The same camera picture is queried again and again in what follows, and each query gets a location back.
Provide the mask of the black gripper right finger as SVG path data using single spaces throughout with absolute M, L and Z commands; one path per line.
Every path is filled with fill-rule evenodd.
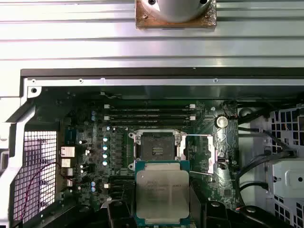
M 190 184 L 190 216 L 197 228 L 229 228 L 225 205 L 209 200 L 194 182 Z

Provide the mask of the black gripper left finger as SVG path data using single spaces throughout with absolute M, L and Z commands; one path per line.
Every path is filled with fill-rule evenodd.
M 135 184 L 112 185 L 109 196 L 111 200 L 107 206 L 107 213 L 110 227 L 136 228 L 137 223 L 134 218 Z

